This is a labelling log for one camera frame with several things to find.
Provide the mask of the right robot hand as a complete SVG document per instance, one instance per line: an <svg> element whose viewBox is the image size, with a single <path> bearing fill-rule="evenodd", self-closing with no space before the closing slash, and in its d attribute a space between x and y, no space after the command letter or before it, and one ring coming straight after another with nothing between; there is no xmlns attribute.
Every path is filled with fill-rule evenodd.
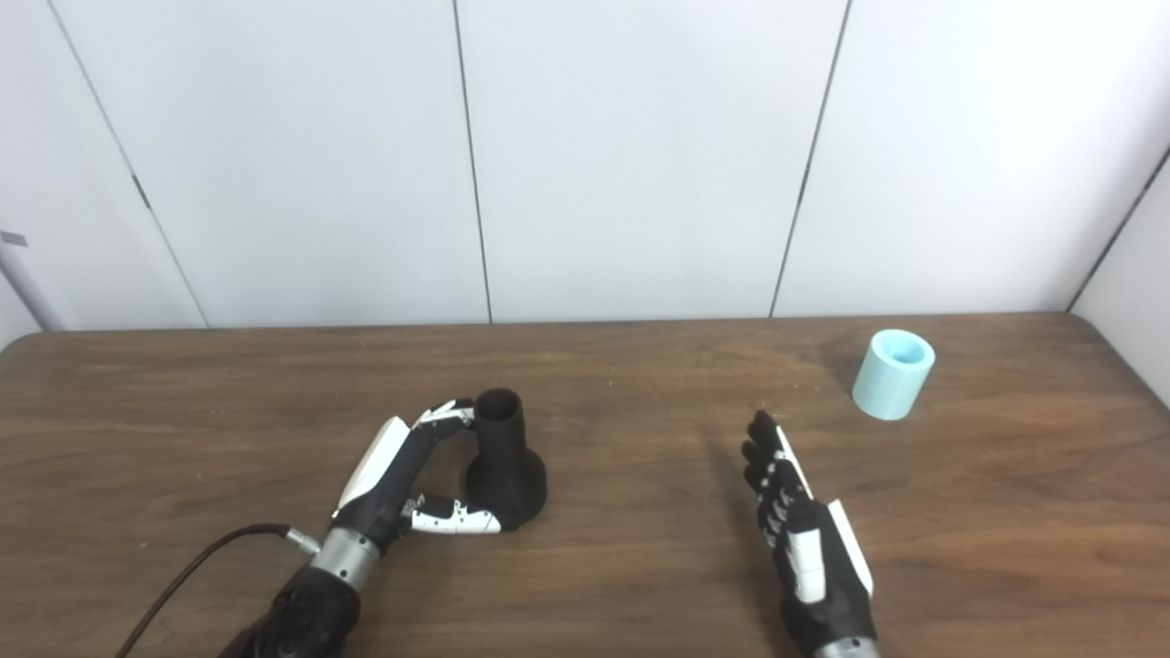
<svg viewBox="0 0 1170 658"><path fill-rule="evenodd" d="M743 477L782 583L782 624L803 657L878 657L874 580L844 503L811 491L787 437L764 409L746 427Z"/></svg>

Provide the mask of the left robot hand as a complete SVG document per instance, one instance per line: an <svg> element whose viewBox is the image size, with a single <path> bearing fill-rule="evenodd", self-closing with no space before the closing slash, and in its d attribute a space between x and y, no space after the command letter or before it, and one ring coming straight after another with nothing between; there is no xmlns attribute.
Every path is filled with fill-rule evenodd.
<svg viewBox="0 0 1170 658"><path fill-rule="evenodd" d="M358 535L381 554L410 529L447 535L505 532L505 525L483 505L412 494L435 446L472 429L470 398L427 409L415 421L388 418L347 479L329 530Z"/></svg>

